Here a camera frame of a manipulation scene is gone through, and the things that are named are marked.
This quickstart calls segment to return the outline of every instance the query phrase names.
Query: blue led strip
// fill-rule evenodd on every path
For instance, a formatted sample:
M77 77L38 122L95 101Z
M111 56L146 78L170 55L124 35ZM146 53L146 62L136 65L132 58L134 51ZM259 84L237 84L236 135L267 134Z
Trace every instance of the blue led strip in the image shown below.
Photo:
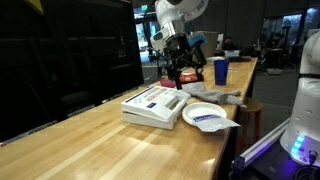
M304 141L304 136L303 135L300 135L298 136L296 142L294 143L292 149L291 149L291 154L294 155L294 154L297 154L299 148L301 147L301 144L303 143Z

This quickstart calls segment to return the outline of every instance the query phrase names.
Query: blue cup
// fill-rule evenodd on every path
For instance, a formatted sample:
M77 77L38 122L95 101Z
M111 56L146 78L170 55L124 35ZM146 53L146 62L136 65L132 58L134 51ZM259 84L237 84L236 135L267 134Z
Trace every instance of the blue cup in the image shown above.
M219 86L223 86L227 84L227 75L228 75L228 67L229 60L215 60L214 64L214 77L215 84Z

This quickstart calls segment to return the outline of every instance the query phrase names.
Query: floor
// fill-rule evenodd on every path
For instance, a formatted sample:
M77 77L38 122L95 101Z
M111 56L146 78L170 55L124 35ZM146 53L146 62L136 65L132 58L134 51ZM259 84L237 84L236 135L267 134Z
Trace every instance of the floor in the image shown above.
M291 116L298 87L298 67L284 67L281 75L268 75L257 66L254 99L263 103L261 137ZM253 144L254 118L250 118L248 146Z

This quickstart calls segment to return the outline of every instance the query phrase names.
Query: receipt printer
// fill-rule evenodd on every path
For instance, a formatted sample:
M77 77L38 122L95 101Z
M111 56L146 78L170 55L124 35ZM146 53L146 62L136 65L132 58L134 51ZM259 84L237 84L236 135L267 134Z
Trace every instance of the receipt printer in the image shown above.
M173 129L190 94L162 86L152 86L121 103L124 122Z

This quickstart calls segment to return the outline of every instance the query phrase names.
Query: white plate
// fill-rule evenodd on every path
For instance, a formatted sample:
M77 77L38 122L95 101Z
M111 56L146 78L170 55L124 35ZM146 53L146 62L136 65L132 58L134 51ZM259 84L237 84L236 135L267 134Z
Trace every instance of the white plate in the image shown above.
M182 117L188 124L195 126L192 117L207 114L216 114L226 118L227 113L220 106L211 103L193 103L185 107L182 111Z

